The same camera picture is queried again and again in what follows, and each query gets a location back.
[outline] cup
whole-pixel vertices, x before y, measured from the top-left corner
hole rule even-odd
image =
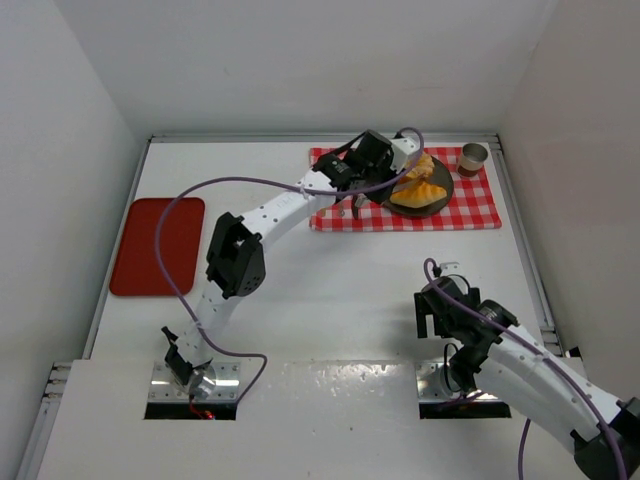
[[[456,171],[463,177],[473,177],[480,171],[487,158],[489,152],[486,148],[477,143],[467,143],[462,147],[462,153],[458,157]]]

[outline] white tabletop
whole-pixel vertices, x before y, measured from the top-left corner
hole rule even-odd
[[[226,175],[293,183],[309,148],[330,145],[152,144],[136,198],[175,196]],[[514,478],[522,417],[419,420],[412,367],[442,355],[441,340],[416,338],[413,292],[425,283],[427,256],[460,262],[483,297],[540,335],[491,159],[486,169],[500,229],[318,233],[302,224],[276,244],[265,282],[218,338],[271,360],[235,422],[142,420],[153,362],[167,348],[160,328],[177,330],[188,318],[173,298],[109,294],[91,360],[72,369],[38,478]],[[217,217],[275,194],[243,184],[194,193],[206,212],[192,304]],[[243,363],[243,381],[256,363]],[[527,478],[581,478],[536,428],[527,451]]]

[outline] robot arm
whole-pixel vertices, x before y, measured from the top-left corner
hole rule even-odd
[[[640,400],[623,403],[567,367],[533,338],[516,317],[497,302],[480,301],[480,291],[462,277],[442,276],[435,285],[448,296],[516,333],[542,355],[525,348],[507,332],[480,322],[449,303],[431,285],[414,296],[418,336],[426,336],[426,318],[433,315],[435,334],[455,338],[463,347],[451,357],[449,390],[445,382],[440,397],[453,398],[458,388],[495,395],[555,437],[592,479],[618,478],[618,468],[599,420],[576,390],[549,368],[566,373],[595,405],[614,433],[628,475],[640,466]]]
[[[392,180],[419,149],[413,140],[399,134],[387,139],[368,130],[320,157],[297,182],[300,192],[281,193],[241,216],[225,213],[218,218],[207,252],[208,283],[196,308],[199,326],[215,338],[242,298],[264,281],[264,255],[278,239],[318,210],[331,206],[336,197],[341,199],[340,192],[349,195],[354,188]],[[340,159],[338,155],[343,153],[344,159]],[[366,196],[382,203],[391,196],[393,187],[375,189]],[[211,361],[213,352],[191,324],[185,324],[179,335],[166,327],[163,332],[170,344],[165,363],[176,379],[187,385],[195,370]]]

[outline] red checkered tablecloth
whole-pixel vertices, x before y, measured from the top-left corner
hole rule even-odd
[[[456,172],[456,159],[460,147],[430,147],[424,151],[444,163],[453,177],[454,192],[451,201],[440,212],[426,218],[404,217],[380,205],[367,201],[360,207],[359,219],[351,214],[348,198],[313,215],[309,224],[313,230],[323,232],[383,232],[424,230],[475,230],[500,228],[502,221],[491,195],[489,180],[483,168],[473,178],[464,178]],[[311,163],[330,148],[312,148]]]

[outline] white wall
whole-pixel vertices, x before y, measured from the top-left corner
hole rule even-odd
[[[0,479],[81,354],[139,145],[51,0],[0,6]]]
[[[563,0],[500,129],[567,343],[640,393],[640,2]]]
[[[137,132],[495,131],[556,0],[56,0]]]

